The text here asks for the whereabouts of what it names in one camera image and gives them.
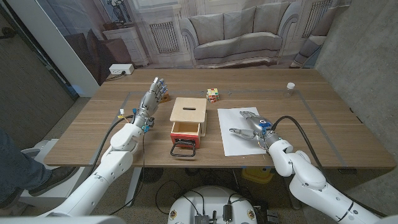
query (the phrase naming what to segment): white bottle cap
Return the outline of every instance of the white bottle cap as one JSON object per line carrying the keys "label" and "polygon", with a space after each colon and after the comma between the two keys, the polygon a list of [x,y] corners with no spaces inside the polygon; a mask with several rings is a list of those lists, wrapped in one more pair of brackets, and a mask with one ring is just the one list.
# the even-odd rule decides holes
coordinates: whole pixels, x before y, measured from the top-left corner
{"label": "white bottle cap", "polygon": [[288,83],[286,87],[287,87],[288,89],[290,89],[290,90],[293,90],[293,89],[294,89],[294,86],[295,86],[294,83]]}

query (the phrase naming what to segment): box lid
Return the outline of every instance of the box lid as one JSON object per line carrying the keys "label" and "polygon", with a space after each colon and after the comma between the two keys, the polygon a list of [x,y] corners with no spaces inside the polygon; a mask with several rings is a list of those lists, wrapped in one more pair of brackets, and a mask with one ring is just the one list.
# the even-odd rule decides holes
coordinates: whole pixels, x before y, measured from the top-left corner
{"label": "box lid", "polygon": [[184,98],[177,97],[175,99],[171,122],[192,122],[203,123],[206,116],[205,98]]}

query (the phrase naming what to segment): power strip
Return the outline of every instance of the power strip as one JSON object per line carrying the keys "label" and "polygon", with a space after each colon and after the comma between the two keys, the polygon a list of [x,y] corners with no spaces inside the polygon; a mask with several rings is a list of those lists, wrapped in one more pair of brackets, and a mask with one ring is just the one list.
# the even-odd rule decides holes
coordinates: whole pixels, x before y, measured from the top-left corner
{"label": "power strip", "polygon": [[134,66],[132,64],[113,64],[110,66],[109,71],[112,75],[120,75],[122,72],[126,72],[126,75],[131,75],[134,71]]}

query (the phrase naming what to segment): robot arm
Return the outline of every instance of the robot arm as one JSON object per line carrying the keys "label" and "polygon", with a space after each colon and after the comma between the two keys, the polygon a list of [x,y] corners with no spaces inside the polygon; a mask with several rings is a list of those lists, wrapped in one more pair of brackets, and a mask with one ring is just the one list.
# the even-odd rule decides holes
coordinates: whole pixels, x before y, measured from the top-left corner
{"label": "robot arm", "polygon": [[57,208],[40,217],[75,217],[89,215],[106,189],[132,164],[137,139],[145,132],[151,116],[156,112],[167,86],[163,79],[155,78],[149,91],[142,97],[135,119],[124,125],[111,138],[111,145],[101,158],[97,169]]}
{"label": "robot arm", "polygon": [[[303,151],[293,152],[293,146],[283,140],[275,131],[264,129],[260,121],[267,121],[258,115],[241,115],[253,129],[257,139],[265,144],[264,153],[269,153],[274,161],[275,169],[281,176],[295,174],[289,189],[301,202],[327,214],[338,223],[377,223],[380,218],[353,202],[330,185],[320,170],[313,166],[310,158]],[[230,129],[247,139],[250,130]]]}

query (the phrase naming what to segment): radiator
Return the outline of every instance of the radiator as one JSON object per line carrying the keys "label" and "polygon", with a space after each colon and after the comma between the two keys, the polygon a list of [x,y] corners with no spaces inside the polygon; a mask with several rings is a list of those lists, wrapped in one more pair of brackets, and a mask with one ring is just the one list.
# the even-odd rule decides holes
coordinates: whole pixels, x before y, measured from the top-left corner
{"label": "radiator", "polygon": [[312,3],[310,16],[308,17],[307,25],[305,26],[303,37],[309,37],[319,20],[322,18],[324,13],[328,10],[332,0],[318,1]]}
{"label": "radiator", "polygon": [[161,24],[151,24],[149,26],[154,35],[156,47],[160,54],[180,51],[178,49],[173,22],[163,22]]}

